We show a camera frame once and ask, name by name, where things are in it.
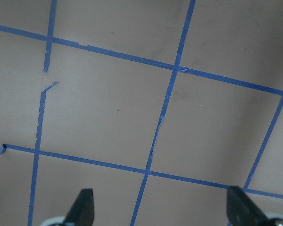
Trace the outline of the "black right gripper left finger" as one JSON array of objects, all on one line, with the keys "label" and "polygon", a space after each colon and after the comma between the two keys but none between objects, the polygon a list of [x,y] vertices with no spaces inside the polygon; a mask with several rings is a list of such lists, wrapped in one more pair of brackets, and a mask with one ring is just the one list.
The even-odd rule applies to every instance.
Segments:
[{"label": "black right gripper left finger", "polygon": [[95,219],[93,189],[82,189],[64,219],[65,226],[92,226]]}]

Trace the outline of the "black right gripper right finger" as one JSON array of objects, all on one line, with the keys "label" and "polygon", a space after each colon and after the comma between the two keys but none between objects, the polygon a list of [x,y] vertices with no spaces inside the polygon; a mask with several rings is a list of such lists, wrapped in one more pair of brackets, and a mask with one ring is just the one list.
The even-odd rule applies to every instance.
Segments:
[{"label": "black right gripper right finger", "polygon": [[263,226],[267,216],[238,186],[226,193],[226,215],[232,226]]}]

